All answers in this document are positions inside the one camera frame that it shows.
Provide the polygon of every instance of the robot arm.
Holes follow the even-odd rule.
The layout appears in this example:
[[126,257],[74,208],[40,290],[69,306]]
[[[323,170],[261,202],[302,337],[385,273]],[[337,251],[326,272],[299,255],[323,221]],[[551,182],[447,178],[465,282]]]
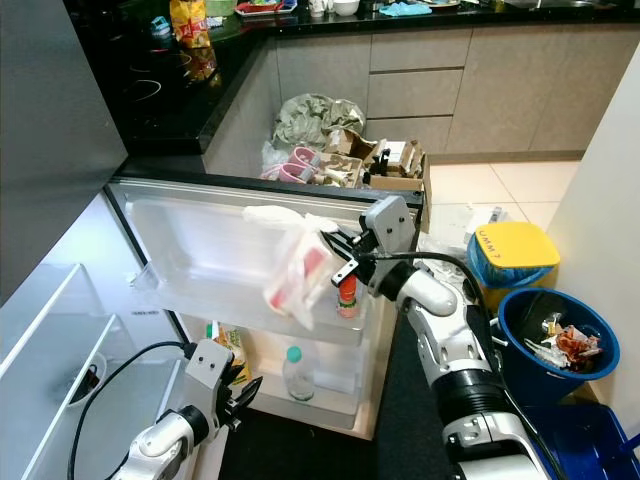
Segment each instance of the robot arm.
[[454,478],[548,479],[500,376],[467,323],[462,294],[409,261],[388,255],[408,251],[415,234],[404,200],[389,196],[377,202],[360,217],[360,225],[359,235],[324,234],[347,261],[332,282],[339,285],[355,274],[369,293],[394,301],[407,316],[445,425],[443,442],[457,471]]
[[224,425],[236,430],[238,413],[258,393],[262,377],[249,382],[238,398],[229,384],[239,373],[233,354],[213,340],[201,340],[185,370],[186,407],[167,411],[131,443],[115,480],[170,480],[195,448],[206,448]]

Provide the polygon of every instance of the black cable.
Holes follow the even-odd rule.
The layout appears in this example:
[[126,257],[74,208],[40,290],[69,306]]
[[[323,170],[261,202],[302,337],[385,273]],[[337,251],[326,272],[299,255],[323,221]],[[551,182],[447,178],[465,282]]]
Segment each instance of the black cable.
[[485,319],[485,321],[482,324],[482,327],[484,330],[483,333],[486,335],[485,338],[487,339],[487,342],[485,342],[486,345],[483,345],[483,348],[486,350],[487,360],[489,361],[491,368],[496,373],[498,373],[498,375],[500,375],[500,377],[502,378],[502,388],[504,390],[505,397],[513,407],[516,415],[518,415],[518,417],[520,418],[522,425],[526,430],[527,434],[538,444],[538,447],[540,447],[540,450],[542,450],[542,453],[549,461],[549,464],[551,465],[551,468],[555,473],[556,477],[558,478],[558,480],[567,480],[568,477],[562,470],[562,467],[558,463],[558,460],[556,460],[556,457],[553,455],[551,450],[549,450],[549,447],[547,446],[545,441],[542,439],[542,437],[540,436],[536,428],[533,426],[531,421],[527,418],[527,416],[522,411],[520,406],[516,403],[515,399],[513,398],[513,395],[511,394],[511,392],[509,391],[509,388],[504,382],[504,377],[502,376],[502,368],[499,365],[499,362],[497,361],[498,357],[495,351],[495,347],[493,346],[493,341],[491,340],[491,325],[490,325],[491,315],[489,315],[489,310],[487,309],[487,304],[484,300],[484,295],[482,294],[480,285],[478,284],[478,281],[476,280],[476,278],[473,276],[473,273],[471,272],[471,270],[469,270],[469,267],[467,267],[464,264],[464,262],[462,262],[461,260],[455,257],[446,255],[444,253],[436,253],[436,252],[403,252],[403,253],[382,253],[382,254],[363,253],[358,256],[358,260],[359,259],[362,259],[362,260],[416,260],[416,259],[440,260],[442,262],[451,263],[456,267],[458,267],[460,270],[462,270],[462,273],[467,278],[467,280],[469,280],[469,283],[471,284],[471,289],[473,290],[473,293],[476,299],[478,300],[480,310],[482,311],[482,316]]
[[[87,412],[89,411],[89,407],[91,406],[93,401],[98,397],[100,392],[102,392],[102,390],[104,390],[104,388],[107,385],[109,385],[111,380],[116,378],[116,376],[118,376],[118,374],[122,372],[122,370],[124,370],[129,365],[131,365],[138,357],[141,357],[142,355],[144,355],[150,350],[153,350],[155,348],[160,348],[160,347],[184,348],[185,344],[182,342],[168,341],[168,342],[153,343],[151,345],[146,346],[145,348],[140,350],[138,353],[136,353],[134,356],[132,356],[129,360],[127,360],[122,365],[120,365],[116,370],[114,370],[114,372],[107,377],[105,382],[102,385],[100,385],[98,388],[96,388],[95,391],[91,394],[91,396],[89,397],[89,400],[87,401],[87,403],[85,403],[84,408],[82,409],[82,413],[80,414],[80,420],[78,420],[78,426],[76,427],[76,434],[73,437],[73,444],[71,446],[71,455],[69,455],[69,463],[67,464],[67,480],[75,480],[76,454],[78,452],[78,442],[80,440],[80,432],[82,431],[82,424],[84,423],[84,418],[87,416]],[[124,459],[122,460],[120,465],[118,465],[118,467],[115,469],[115,471],[107,477],[107,480],[109,480],[111,477],[113,477],[116,474],[116,472],[120,469],[120,467],[124,464],[126,460],[127,460],[127,455],[125,455]]]

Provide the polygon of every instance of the bottle cap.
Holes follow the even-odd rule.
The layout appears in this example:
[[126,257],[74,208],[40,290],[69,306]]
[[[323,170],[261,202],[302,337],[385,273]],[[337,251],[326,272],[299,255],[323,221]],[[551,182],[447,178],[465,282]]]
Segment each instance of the bottle cap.
[[291,363],[298,363],[302,359],[302,351],[299,347],[289,347],[287,350],[287,360]]

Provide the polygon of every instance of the tile floor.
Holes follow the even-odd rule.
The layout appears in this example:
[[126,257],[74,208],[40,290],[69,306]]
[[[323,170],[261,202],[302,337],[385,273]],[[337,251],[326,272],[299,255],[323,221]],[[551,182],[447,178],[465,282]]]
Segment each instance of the tile floor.
[[579,162],[517,162],[431,166],[432,234],[459,235],[473,206],[499,205],[511,219],[547,229]]

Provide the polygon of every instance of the blue cloth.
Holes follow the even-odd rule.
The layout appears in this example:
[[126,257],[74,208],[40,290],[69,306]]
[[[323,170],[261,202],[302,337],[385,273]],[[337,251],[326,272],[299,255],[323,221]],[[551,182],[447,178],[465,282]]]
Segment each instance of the blue cloth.
[[390,17],[405,17],[408,15],[426,15],[431,13],[431,9],[422,4],[407,5],[404,2],[400,2],[392,3],[388,7],[382,7],[380,13]]

